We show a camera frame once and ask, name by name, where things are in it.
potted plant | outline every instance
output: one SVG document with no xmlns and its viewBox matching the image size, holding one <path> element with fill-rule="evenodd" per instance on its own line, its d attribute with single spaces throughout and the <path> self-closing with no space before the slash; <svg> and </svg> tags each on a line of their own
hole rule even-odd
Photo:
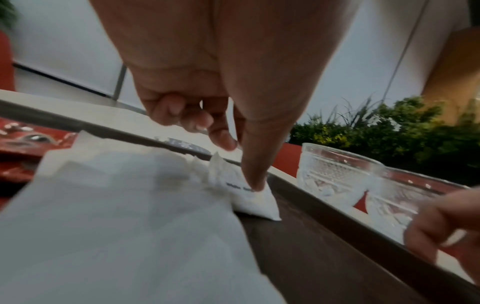
<svg viewBox="0 0 480 304">
<path fill-rule="evenodd" d="M 17 11 L 10 0 L 0 0 L 0 89 L 15 91 L 12 48 L 7 35 L 17 20 Z"/>
</svg>

clear glass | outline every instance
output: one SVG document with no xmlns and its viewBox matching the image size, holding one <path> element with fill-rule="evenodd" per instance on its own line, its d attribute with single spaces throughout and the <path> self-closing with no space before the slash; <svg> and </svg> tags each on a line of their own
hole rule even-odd
<svg viewBox="0 0 480 304">
<path fill-rule="evenodd" d="M 347 212 L 383 170 L 382 163 L 368 157 L 305 143 L 296 178 L 301 189 Z"/>
<path fill-rule="evenodd" d="M 367 195 L 366 210 L 376 230 L 403 244 L 404 231 L 422 205 L 461 189 L 468 187 L 386 167 Z"/>
</svg>

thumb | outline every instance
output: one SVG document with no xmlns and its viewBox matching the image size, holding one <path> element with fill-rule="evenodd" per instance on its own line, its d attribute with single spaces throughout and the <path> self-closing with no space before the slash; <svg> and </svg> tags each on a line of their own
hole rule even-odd
<svg viewBox="0 0 480 304">
<path fill-rule="evenodd" d="M 245 121 L 241 134 L 241 169 L 252 190 L 262 191 L 265 187 L 267 171 L 294 123 L 295 121 Z"/>
</svg>

dark wooden tray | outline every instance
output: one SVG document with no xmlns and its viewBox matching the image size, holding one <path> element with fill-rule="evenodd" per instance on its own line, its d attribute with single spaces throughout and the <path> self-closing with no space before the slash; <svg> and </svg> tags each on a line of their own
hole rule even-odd
<svg viewBox="0 0 480 304">
<path fill-rule="evenodd" d="M 0 101 L 0 117 L 210 158 L 5 101 Z M 270 175 L 268 183 L 282 221 L 238 217 L 262 272 L 289 303 L 480 303 L 474 285 L 423 262 L 281 178 Z"/>
</svg>

